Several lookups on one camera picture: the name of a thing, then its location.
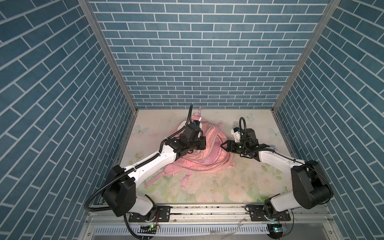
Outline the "pink student backpack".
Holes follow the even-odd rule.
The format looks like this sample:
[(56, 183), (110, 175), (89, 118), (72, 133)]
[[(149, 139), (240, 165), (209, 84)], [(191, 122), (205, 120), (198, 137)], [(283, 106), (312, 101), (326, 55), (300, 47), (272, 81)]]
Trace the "pink student backpack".
[(167, 175), (176, 175), (179, 172), (188, 170), (187, 174), (182, 180), (181, 187), (184, 189), (187, 185), (189, 177), (194, 172), (200, 173), (216, 173), (224, 169), (230, 169), (236, 166), (234, 156), (232, 153), (227, 152), (221, 147), (228, 139), (220, 131), (220, 125), (212, 124), (208, 120), (202, 118), (201, 110), (192, 115), (193, 121), (200, 121), (202, 123), (202, 130), (206, 137), (206, 149), (195, 150), (191, 154), (176, 160), (175, 162), (167, 165), (163, 172), (159, 173), (153, 179), (145, 183), (146, 187), (156, 183), (159, 179)]

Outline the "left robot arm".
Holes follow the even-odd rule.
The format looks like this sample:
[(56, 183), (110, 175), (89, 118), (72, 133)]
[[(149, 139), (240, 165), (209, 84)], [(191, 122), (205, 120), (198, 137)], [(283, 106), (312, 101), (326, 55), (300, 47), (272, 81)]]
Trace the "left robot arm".
[(149, 197), (139, 197), (136, 189), (156, 171), (173, 163), (193, 150), (205, 150), (206, 137), (188, 140), (181, 136), (170, 139), (163, 146), (162, 151), (143, 159), (131, 166), (112, 168), (108, 175), (102, 197), (117, 217), (127, 213), (135, 213), (154, 217), (156, 204)]

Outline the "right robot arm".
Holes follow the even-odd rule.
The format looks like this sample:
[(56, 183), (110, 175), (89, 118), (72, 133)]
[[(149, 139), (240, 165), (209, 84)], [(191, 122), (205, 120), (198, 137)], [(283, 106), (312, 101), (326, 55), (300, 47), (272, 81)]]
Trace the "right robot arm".
[(248, 145), (246, 142), (228, 140), (221, 144), (221, 148), (241, 157), (255, 159), (291, 175), (292, 190), (265, 200), (264, 212), (280, 213), (299, 207), (309, 210), (317, 205), (326, 204), (334, 196), (334, 191), (324, 176), (323, 168), (316, 161), (303, 162), (290, 158), (266, 144)]

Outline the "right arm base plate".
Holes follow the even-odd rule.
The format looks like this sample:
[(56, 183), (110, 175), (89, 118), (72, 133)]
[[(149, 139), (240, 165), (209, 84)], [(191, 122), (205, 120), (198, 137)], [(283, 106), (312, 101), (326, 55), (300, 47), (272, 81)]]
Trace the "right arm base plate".
[(246, 205), (245, 210), (249, 213), (252, 222), (291, 221), (288, 210), (277, 212), (273, 207), (267, 205)]

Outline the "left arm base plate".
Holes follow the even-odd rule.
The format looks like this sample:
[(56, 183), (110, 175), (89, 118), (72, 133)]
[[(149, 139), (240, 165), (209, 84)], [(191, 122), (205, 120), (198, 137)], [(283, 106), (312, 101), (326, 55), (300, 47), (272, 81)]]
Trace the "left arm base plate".
[(171, 215), (170, 206), (155, 206), (145, 216), (138, 213), (129, 215), (130, 223), (162, 223), (169, 222)]

